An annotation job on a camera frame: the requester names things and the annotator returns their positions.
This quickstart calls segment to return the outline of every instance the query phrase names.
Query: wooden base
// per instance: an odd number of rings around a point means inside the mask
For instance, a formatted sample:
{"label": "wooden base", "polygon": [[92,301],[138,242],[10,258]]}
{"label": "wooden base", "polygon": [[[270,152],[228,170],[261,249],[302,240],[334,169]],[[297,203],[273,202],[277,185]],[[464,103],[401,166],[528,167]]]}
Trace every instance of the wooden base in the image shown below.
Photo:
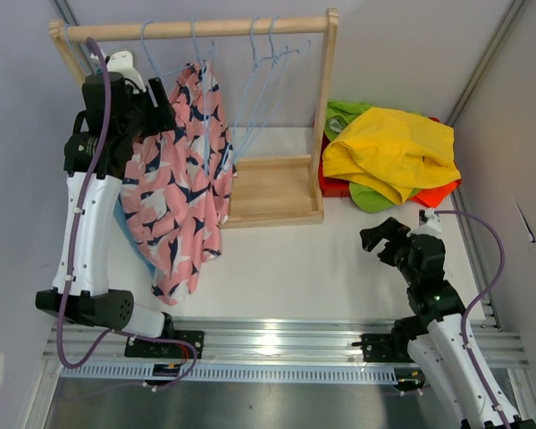
{"label": "wooden base", "polygon": [[322,192],[308,192],[310,156],[243,159],[237,165],[229,221],[222,228],[323,221]]}

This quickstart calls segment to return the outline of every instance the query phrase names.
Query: green cloth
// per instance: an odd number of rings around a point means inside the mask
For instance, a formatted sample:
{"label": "green cloth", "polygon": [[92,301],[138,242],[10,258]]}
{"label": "green cloth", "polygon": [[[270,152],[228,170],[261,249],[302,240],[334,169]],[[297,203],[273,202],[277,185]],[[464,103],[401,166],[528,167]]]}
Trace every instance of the green cloth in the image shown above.
{"label": "green cloth", "polygon": [[[418,194],[419,191],[420,189],[413,189],[409,197]],[[349,183],[349,195],[354,203],[366,213],[377,213],[395,205],[379,192],[352,181]]]}
{"label": "green cloth", "polygon": [[372,107],[367,103],[329,101],[325,111],[325,135],[330,141],[334,140],[357,116]]}

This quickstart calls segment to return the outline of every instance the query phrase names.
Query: gray floor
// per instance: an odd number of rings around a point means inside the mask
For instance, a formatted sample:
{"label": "gray floor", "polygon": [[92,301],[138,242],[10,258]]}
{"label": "gray floor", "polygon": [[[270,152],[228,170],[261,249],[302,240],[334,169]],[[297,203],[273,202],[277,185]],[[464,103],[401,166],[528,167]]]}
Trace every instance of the gray floor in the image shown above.
{"label": "gray floor", "polygon": [[157,393],[130,386],[80,399],[112,383],[62,379],[46,428],[460,427],[432,391],[400,398],[391,386],[184,382]]}

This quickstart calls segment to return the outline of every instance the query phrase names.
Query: table surface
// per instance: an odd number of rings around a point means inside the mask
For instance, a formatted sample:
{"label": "table surface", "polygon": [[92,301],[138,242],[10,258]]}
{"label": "table surface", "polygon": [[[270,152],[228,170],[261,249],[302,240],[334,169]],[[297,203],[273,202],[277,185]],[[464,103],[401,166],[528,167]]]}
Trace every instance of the table surface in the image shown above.
{"label": "table surface", "polygon": [[[311,130],[263,130],[249,156],[297,155],[310,146]],[[414,229],[416,203],[366,214],[349,198],[325,198],[322,224],[222,231],[222,255],[206,262],[194,293],[169,307],[150,291],[151,278],[116,222],[108,262],[110,287],[132,290],[146,307],[174,316],[221,319],[334,320],[360,322],[412,315],[400,272],[364,252],[359,231],[390,216]],[[447,198],[441,209],[451,209]],[[477,292],[458,222],[443,215],[446,279],[467,304]],[[484,318],[482,307],[473,320]]]}

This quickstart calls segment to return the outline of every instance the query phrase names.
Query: robotic arm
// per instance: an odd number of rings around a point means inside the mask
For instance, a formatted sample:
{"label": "robotic arm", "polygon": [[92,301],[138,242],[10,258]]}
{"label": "robotic arm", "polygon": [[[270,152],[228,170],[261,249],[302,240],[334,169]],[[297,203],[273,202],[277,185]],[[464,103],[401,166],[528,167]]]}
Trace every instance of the robotic arm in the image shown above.
{"label": "robotic arm", "polygon": [[[130,59],[130,64],[123,64]],[[75,240],[73,278],[65,319],[75,324],[103,326],[134,335],[171,338],[172,321],[135,304],[128,290],[110,290],[107,253],[113,208],[121,189],[126,163],[133,155],[133,143],[175,127],[174,112],[158,78],[149,80],[156,106],[132,66],[132,57],[107,64],[111,82],[111,117],[101,157],[89,183]],[[101,74],[86,77],[82,94],[86,110],[77,115],[73,134],[65,145],[64,170],[68,173],[68,214],[63,251],[50,290],[36,295],[36,307],[58,316],[64,284],[73,217],[86,171],[94,157],[104,116],[104,81]],[[83,131],[84,120],[88,130]]]}
{"label": "robotic arm", "polygon": [[[505,429],[508,425],[513,429],[536,429],[532,420],[522,421],[500,390],[468,320],[468,340],[464,340],[461,323],[465,306],[443,278],[445,246],[440,239],[440,219],[430,209],[421,211],[420,221],[414,231],[390,218],[360,232],[367,252],[387,240],[379,259],[403,274],[409,305],[415,313],[395,322],[381,354],[388,347],[399,361],[413,359],[450,415],[461,422],[461,429]],[[373,360],[371,350],[377,341],[369,337],[362,336],[357,345],[361,345],[366,360]]]}

